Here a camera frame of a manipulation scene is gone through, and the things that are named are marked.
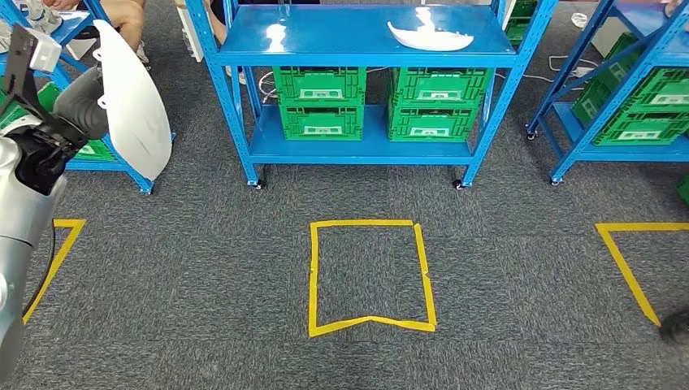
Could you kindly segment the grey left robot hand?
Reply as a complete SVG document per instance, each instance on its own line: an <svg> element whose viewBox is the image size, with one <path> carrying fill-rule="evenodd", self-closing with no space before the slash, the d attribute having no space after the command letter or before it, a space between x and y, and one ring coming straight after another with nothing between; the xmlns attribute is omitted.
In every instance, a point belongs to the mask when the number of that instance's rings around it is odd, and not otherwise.
<svg viewBox="0 0 689 390"><path fill-rule="evenodd" d="M59 94L53 112L83 127L106 127L106 110L98 104L103 94L102 69L91 67Z"/></svg>

